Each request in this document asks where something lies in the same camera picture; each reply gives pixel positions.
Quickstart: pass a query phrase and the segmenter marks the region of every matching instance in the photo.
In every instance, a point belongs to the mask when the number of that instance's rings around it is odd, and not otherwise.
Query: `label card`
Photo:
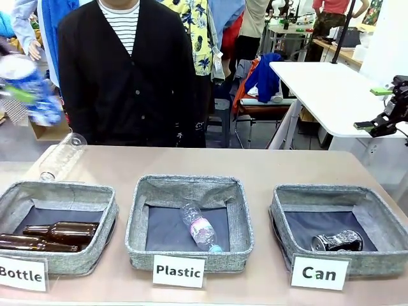
[[[153,283],[202,288],[204,265],[205,259],[155,255]]]
[[[33,290],[46,291],[48,279],[44,261],[28,261],[0,257],[0,285]]]
[[[350,259],[293,256],[291,285],[296,287],[343,290]]]

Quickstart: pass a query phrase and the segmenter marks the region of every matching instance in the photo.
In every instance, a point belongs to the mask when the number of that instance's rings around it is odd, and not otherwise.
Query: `beer bottle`
[[[40,252],[78,252],[76,245],[56,244],[39,237],[0,234],[0,249]]]
[[[89,244],[99,223],[57,222],[53,225],[26,226],[23,235],[44,237],[47,241],[70,245]]]

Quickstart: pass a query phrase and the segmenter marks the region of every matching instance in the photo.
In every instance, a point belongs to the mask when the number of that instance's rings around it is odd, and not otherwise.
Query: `bottle neck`
[[[23,229],[23,235],[45,237],[50,228],[49,225],[26,226]]]

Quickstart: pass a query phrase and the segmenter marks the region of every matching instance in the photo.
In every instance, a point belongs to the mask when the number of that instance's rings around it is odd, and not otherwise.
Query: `floral shirt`
[[[193,60],[197,75],[209,75],[212,68],[212,51],[207,36],[208,0],[157,0],[180,14],[184,28],[190,29]]]

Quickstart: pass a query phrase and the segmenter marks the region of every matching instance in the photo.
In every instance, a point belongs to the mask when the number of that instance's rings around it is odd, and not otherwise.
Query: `hand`
[[[30,42],[30,45],[28,47],[28,53],[30,55],[31,60],[33,61],[38,61],[41,59],[41,55],[40,52],[38,51],[38,48],[41,48],[41,44],[38,41],[33,40],[32,42]]]

